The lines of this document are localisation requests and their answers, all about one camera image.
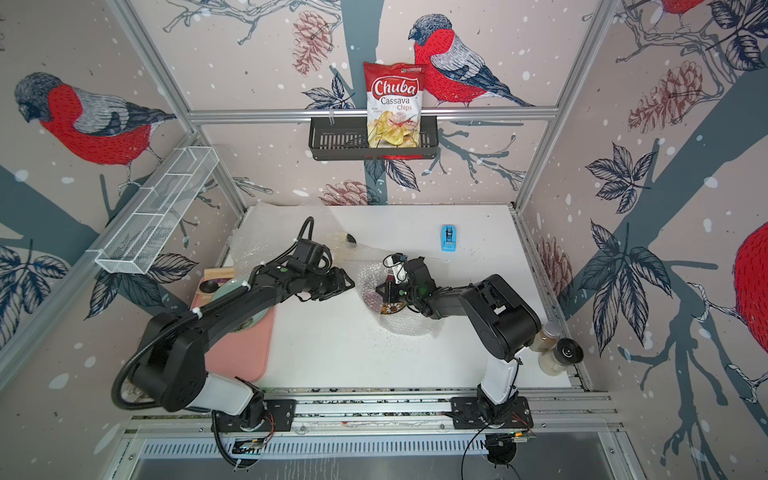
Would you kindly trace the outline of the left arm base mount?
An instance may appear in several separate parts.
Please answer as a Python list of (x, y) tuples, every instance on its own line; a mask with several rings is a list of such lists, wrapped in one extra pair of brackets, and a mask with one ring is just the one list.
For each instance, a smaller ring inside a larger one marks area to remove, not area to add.
[(220, 433), (282, 433), (291, 430), (296, 406), (293, 399), (260, 400), (239, 415), (217, 412), (212, 418)]

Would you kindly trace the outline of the clear bubble wrap sheet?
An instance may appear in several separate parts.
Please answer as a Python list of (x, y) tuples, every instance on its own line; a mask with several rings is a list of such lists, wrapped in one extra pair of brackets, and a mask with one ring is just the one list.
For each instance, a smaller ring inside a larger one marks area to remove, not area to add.
[(388, 270), (380, 262), (375, 263), (371, 260), (350, 261), (348, 266), (352, 271), (350, 276), (356, 283), (355, 291), (360, 295), (363, 303), (373, 315), (373, 318), (379, 327), (389, 333), (401, 336), (429, 336), (436, 338), (440, 334), (442, 330), (442, 323), (440, 321), (429, 319), (409, 309), (404, 309), (397, 314), (386, 316), (374, 313), (367, 306), (365, 295), (372, 290), (375, 285), (381, 283), (385, 279)]

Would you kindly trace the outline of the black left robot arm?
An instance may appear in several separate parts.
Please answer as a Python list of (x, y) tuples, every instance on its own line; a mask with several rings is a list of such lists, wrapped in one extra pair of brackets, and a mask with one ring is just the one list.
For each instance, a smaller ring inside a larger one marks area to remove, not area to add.
[(258, 407), (257, 387), (209, 372), (205, 355), (245, 321), (291, 298), (325, 301), (353, 289), (351, 278), (334, 266), (330, 249), (313, 240), (313, 227), (313, 217), (307, 217), (287, 250), (255, 267), (223, 297), (180, 315), (154, 316), (112, 384), (113, 404), (125, 411), (162, 408), (230, 416)]

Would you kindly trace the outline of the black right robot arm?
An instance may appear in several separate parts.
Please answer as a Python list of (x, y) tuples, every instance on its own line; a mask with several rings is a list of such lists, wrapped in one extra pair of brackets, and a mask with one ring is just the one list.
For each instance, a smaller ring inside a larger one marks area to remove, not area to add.
[(384, 303), (402, 303), (432, 320), (467, 318), (489, 354), (478, 401), (490, 407), (513, 402), (521, 365), (517, 353), (532, 344), (542, 327), (532, 307), (498, 274), (466, 286), (439, 287), (423, 257), (394, 253), (382, 264), (390, 271), (376, 287)]

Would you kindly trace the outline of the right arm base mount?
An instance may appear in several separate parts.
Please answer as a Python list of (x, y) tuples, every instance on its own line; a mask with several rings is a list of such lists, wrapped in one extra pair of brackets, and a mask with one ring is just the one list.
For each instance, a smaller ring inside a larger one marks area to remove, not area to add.
[(528, 400), (522, 396), (508, 399), (501, 405), (477, 397), (453, 397), (445, 413), (456, 430), (479, 430), (482, 427), (529, 430), (533, 419)]

